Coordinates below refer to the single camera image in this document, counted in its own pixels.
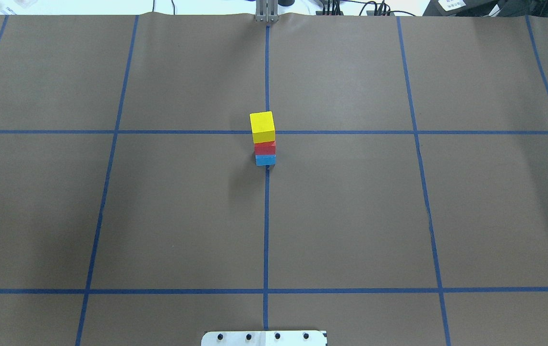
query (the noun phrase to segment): gray table surface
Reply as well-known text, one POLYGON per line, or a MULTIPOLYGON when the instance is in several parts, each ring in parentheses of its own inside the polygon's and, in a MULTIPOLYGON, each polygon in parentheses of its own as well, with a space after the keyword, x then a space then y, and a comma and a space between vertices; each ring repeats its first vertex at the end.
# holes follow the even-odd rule
POLYGON ((253 21, 0 17, 0 345, 548 346, 548 19, 253 21))

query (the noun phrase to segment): stack of blocks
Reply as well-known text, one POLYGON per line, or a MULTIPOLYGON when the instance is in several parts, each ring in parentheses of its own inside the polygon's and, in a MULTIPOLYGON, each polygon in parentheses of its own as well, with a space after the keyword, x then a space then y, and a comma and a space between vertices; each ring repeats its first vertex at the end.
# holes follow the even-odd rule
POLYGON ((271 111, 254 112, 250 115, 252 142, 255 144, 257 166, 276 164, 276 128, 271 111))

